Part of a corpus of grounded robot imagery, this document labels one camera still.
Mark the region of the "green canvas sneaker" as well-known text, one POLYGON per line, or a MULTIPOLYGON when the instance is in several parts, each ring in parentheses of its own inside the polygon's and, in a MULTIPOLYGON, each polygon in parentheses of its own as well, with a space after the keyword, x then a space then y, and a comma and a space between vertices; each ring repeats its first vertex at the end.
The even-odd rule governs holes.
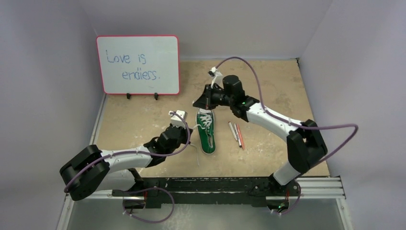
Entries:
POLYGON ((216 149, 214 139, 214 112, 212 110, 199 109, 196 113, 195 120, 202 151, 204 154, 211 155, 216 149))

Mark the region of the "white shoelace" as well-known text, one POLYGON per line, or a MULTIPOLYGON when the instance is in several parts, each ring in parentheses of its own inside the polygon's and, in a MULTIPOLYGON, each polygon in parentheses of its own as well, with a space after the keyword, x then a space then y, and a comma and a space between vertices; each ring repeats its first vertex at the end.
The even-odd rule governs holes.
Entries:
MULTIPOLYGON (((196 124, 193 126, 193 131, 196 131, 197 132, 197 134, 198 134, 198 130, 197 130, 197 126, 196 126, 196 124)), ((196 163, 197 163, 197 165, 198 166, 200 166, 200 162, 199 162, 199 153, 200 152, 202 152, 203 153, 203 151, 202 151, 202 148, 201 148, 201 144, 200 144, 200 149, 198 148, 198 146, 197 145, 195 145, 195 144, 193 144, 193 143, 191 143, 190 144, 191 146, 193 146, 194 147, 194 149, 195 149, 195 153, 196 153, 196 163)))

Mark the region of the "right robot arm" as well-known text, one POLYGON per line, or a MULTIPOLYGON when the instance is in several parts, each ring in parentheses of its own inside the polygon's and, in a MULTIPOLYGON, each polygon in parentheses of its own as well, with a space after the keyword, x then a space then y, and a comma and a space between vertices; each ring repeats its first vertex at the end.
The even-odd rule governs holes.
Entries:
POLYGON ((219 105, 228 106, 236 117, 263 127, 286 142, 288 160, 269 176, 269 189, 275 195, 286 191, 290 181, 315 167, 327 154, 316 122, 310 119, 298 122, 285 116, 280 121, 270 116, 258 99, 245 94, 236 75, 224 77, 222 87, 216 83, 205 85, 202 95, 192 105, 206 110, 213 110, 219 105))

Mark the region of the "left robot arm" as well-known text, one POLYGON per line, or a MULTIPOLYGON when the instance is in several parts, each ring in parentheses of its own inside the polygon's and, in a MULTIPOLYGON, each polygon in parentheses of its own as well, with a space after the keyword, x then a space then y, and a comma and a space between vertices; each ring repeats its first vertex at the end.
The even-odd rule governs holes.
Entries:
POLYGON ((180 145, 187 146, 192 133, 191 128, 169 125, 160 136, 135 149, 101 150, 95 144, 88 145, 60 168, 64 192, 79 201, 96 191, 109 190, 107 175, 161 164, 168 156, 180 153, 180 145))

